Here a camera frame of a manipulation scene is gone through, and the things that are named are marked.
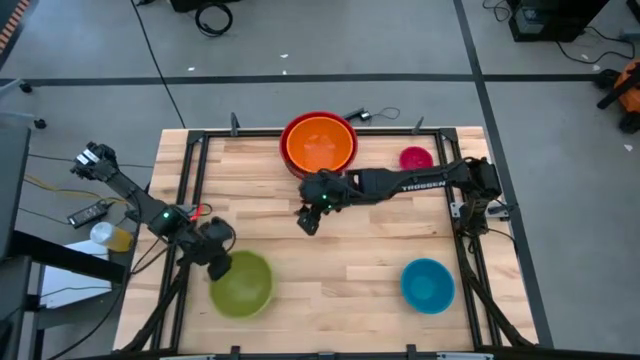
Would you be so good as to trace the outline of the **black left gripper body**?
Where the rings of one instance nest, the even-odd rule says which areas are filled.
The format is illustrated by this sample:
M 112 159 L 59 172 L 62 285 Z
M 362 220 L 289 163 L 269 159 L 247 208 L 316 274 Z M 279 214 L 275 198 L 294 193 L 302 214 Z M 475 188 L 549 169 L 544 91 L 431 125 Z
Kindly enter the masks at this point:
M 182 234 L 184 257 L 198 265 L 207 265 L 230 259 L 224 242 L 234 240 L 233 227 L 220 217 L 214 216 L 202 225 L 191 224 Z

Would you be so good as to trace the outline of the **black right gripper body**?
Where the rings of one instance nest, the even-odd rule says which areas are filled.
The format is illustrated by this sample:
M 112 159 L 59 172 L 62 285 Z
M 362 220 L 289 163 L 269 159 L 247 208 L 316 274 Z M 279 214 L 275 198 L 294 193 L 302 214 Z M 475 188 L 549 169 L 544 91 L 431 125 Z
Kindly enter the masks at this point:
M 349 178 L 338 172 L 322 169 L 307 175 L 298 187 L 302 206 L 299 213 L 312 209 L 320 212 L 341 211 L 349 207 L 351 185 Z

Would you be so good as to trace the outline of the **green bowl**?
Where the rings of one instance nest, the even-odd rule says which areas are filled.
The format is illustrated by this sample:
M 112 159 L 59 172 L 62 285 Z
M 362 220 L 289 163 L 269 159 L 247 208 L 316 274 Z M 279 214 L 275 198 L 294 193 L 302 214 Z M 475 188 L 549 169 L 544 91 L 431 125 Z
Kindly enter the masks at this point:
M 227 318 L 257 315 L 270 303 L 275 290 L 272 268 L 263 256 L 249 250 L 234 251 L 230 257 L 229 271 L 209 285 L 210 300 Z

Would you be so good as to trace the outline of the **large red bowl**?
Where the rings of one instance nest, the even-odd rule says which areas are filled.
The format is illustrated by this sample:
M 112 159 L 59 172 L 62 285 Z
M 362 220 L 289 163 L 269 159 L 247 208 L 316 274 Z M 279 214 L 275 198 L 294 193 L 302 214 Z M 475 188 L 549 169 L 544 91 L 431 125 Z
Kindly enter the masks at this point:
M 309 117 L 314 117 L 314 116 L 328 116 L 337 120 L 342 121 L 345 125 L 347 125 L 348 127 L 351 128 L 351 132 L 352 132 L 352 136 L 354 137 L 354 140 L 356 142 L 356 150 L 354 152 L 354 154 L 352 155 L 351 161 L 345 165 L 343 168 L 337 170 L 336 172 L 341 172 L 343 170 L 345 170 L 346 168 L 348 168 L 350 166 L 350 164 L 354 161 L 357 151 L 358 151 L 358 137 L 356 134 L 355 129 L 341 116 L 331 113 L 331 112 L 327 112 L 327 111 L 312 111 L 312 112 L 307 112 L 304 113 L 302 115 L 297 116 L 294 120 L 292 120 L 286 127 L 285 129 L 282 131 L 281 136 L 280 136 L 280 140 L 279 140 L 279 150 L 280 150 L 280 154 L 281 157 L 286 165 L 286 167 L 289 169 L 289 171 L 296 177 L 298 178 L 303 178 L 308 174 L 311 173 L 315 173 L 315 172 L 304 172 L 303 170 L 301 170 L 300 168 L 298 168 L 290 159 L 290 157 L 287 155 L 286 150 L 285 150 L 285 138 L 286 136 L 289 134 L 289 131 L 291 130 L 291 128 L 297 124 L 298 122 L 300 122 L 303 119 L 307 119 Z

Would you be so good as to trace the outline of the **small magenta bowl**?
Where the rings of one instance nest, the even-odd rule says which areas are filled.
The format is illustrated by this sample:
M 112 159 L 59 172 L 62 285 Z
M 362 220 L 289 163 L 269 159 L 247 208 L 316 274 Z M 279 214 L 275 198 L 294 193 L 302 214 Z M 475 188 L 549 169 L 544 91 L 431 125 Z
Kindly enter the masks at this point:
M 423 147 L 410 146 L 401 151 L 399 165 L 402 170 L 416 170 L 434 166 L 431 153 Z

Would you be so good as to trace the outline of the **bottle with yellow liquid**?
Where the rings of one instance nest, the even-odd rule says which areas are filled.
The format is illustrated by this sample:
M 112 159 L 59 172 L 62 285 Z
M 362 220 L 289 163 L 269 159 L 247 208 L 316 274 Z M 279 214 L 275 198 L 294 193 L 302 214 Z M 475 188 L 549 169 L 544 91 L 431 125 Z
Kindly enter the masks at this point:
M 133 235 L 109 222 L 99 222 L 90 231 L 90 240 L 114 252 L 127 252 Z

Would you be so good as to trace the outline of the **blue bowl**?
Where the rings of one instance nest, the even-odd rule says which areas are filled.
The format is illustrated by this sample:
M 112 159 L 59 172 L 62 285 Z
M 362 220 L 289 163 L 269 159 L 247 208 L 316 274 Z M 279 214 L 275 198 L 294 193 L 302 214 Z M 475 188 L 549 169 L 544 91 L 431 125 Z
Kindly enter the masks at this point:
M 417 312 L 435 315 L 446 311 L 455 297 L 455 282 L 449 270 L 440 262 L 420 258 L 402 271 L 401 293 Z

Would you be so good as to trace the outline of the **white paper sheet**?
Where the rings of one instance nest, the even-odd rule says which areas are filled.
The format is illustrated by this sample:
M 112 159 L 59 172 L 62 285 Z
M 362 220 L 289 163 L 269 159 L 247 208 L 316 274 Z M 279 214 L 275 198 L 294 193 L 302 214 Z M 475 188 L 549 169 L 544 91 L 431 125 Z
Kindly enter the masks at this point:
M 68 270 L 46 266 L 40 296 L 40 305 L 47 309 L 56 309 L 112 290 L 109 281 Z

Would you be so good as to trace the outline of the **black side desk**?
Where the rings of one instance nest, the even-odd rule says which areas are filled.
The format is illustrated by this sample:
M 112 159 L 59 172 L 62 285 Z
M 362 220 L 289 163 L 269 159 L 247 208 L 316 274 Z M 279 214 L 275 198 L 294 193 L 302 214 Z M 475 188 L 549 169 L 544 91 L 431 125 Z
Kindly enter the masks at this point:
M 15 230 L 29 140 L 27 127 L 0 129 L 0 360 L 17 359 L 33 262 L 117 284 L 126 275 L 122 265 Z

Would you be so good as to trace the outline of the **grey wheeled chair base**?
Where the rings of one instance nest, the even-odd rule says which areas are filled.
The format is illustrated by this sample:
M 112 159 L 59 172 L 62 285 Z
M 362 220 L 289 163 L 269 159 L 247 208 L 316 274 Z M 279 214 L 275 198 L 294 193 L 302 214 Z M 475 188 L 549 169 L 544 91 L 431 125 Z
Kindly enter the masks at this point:
M 32 86 L 23 79 L 17 78 L 9 81 L 7 84 L 0 86 L 0 100 L 9 95 L 14 89 L 19 88 L 23 93 L 30 94 L 33 91 Z M 45 129 L 47 123 L 44 119 L 39 118 L 30 113 L 7 112 L 0 111 L 0 117 L 9 117 L 32 123 L 36 129 Z

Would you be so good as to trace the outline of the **black equipment box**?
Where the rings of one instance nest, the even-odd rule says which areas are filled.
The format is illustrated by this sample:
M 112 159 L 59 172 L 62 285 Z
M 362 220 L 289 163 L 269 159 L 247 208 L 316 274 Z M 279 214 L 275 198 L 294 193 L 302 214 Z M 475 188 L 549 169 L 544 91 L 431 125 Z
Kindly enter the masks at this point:
M 610 0 L 506 0 L 515 42 L 573 42 Z

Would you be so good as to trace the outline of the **orange striped black panel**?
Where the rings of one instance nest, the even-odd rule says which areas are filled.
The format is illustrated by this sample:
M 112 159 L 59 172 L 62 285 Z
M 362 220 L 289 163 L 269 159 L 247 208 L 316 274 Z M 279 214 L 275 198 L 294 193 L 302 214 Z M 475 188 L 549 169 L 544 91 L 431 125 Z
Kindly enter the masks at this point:
M 30 5 L 31 0 L 0 0 L 0 54 L 8 49 Z

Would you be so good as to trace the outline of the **orange and black machine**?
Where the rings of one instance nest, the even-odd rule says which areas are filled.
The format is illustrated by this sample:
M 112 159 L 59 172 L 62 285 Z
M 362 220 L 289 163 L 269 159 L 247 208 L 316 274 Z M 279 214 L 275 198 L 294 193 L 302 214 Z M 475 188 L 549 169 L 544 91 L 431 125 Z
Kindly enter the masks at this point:
M 625 134 L 640 131 L 640 59 L 633 60 L 622 71 L 605 69 L 598 73 L 594 85 L 606 90 L 606 95 L 596 104 L 604 110 L 613 103 L 619 103 L 624 115 L 618 128 Z

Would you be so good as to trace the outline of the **black aluminium table frame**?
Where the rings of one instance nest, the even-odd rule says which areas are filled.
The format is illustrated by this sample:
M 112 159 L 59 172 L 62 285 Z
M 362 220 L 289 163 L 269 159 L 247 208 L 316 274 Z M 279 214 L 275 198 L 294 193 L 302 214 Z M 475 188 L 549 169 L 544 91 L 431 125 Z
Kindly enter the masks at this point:
M 404 354 L 415 345 L 431 352 L 469 352 L 475 345 L 506 344 L 492 329 L 480 299 L 458 288 L 451 306 L 421 314 L 402 297 L 407 264 L 432 258 L 453 276 L 465 242 L 453 236 L 450 205 L 457 189 L 401 193 L 372 206 L 332 213 L 315 235 L 297 223 L 298 179 L 285 167 L 276 129 L 165 130 L 150 192 L 167 202 L 202 202 L 237 232 L 237 250 L 264 257 L 275 281 L 268 305 L 243 319 L 214 307 L 205 268 L 193 266 L 187 289 L 177 295 L 146 343 L 150 350 L 242 358 L 363 360 Z

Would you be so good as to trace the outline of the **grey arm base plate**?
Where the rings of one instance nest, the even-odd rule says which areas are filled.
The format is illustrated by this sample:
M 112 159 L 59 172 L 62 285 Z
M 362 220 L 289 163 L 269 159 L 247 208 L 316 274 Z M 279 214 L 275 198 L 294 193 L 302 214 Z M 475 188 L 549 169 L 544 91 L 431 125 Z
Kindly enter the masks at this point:
M 453 218 L 461 217 L 461 207 L 463 206 L 462 202 L 452 202 L 450 203 L 450 211 Z M 489 204 L 487 210 L 485 211 L 485 215 L 487 218 L 496 218 L 500 221 L 508 221 L 510 219 L 510 213 L 514 209 L 513 205 L 504 204 L 498 200 L 495 200 Z

